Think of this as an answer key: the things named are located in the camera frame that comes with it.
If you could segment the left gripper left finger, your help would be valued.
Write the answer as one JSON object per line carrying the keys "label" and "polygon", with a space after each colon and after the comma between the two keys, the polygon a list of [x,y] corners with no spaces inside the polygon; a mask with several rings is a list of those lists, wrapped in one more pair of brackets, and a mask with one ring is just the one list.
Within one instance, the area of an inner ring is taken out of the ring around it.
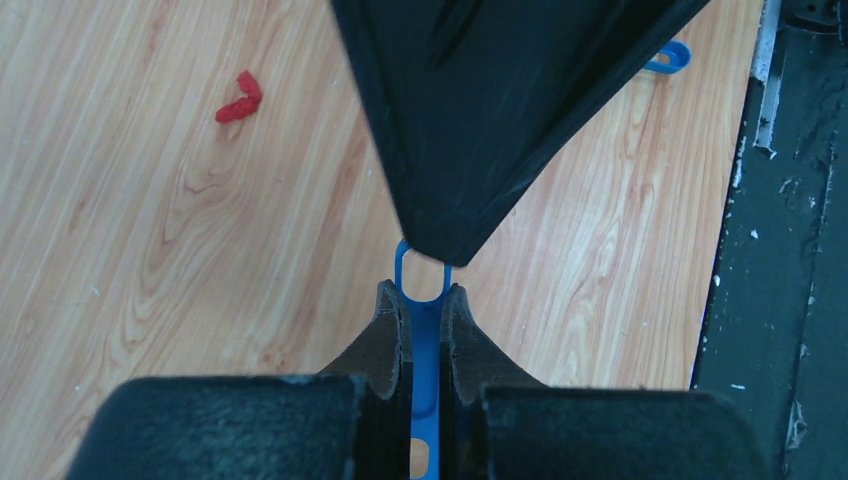
{"label": "left gripper left finger", "polygon": [[377,285],[372,319],[322,374],[361,384],[353,448],[355,479],[407,479],[413,380],[408,311],[390,280]]}

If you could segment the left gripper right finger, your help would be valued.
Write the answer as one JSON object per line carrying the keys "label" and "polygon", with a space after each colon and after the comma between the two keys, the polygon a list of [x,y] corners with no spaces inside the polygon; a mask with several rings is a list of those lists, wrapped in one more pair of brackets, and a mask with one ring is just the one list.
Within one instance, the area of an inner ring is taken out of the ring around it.
{"label": "left gripper right finger", "polygon": [[442,479],[486,479],[485,389],[542,388],[544,384],[478,326],[467,290],[457,283],[450,287],[442,307],[439,348],[439,475]]}

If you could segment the blue hand brush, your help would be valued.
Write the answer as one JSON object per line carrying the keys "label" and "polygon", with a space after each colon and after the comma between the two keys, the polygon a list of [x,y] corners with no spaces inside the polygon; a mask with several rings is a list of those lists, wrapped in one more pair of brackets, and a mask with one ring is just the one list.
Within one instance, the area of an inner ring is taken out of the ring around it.
{"label": "blue hand brush", "polygon": [[403,237],[439,262],[432,299],[402,297],[411,437],[439,479],[438,336],[468,265],[562,147],[639,71],[662,70],[700,1],[335,1],[331,5]]}

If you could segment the red paper scrap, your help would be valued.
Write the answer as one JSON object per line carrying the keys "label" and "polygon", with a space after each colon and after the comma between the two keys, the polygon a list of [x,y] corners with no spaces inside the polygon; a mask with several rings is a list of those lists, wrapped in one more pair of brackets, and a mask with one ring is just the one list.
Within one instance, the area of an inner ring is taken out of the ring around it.
{"label": "red paper scrap", "polygon": [[219,124],[242,120],[254,114],[263,100],[262,88],[251,72],[242,71],[236,82],[242,96],[216,111],[214,120]]}

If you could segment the blue plastic dustpan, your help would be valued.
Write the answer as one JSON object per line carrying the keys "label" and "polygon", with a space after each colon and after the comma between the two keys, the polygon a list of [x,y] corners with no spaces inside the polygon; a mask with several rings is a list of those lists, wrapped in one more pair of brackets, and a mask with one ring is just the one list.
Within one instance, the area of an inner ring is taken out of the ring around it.
{"label": "blue plastic dustpan", "polygon": [[685,69],[692,60],[691,49],[683,42],[671,40],[664,45],[644,69],[664,75],[673,75]]}

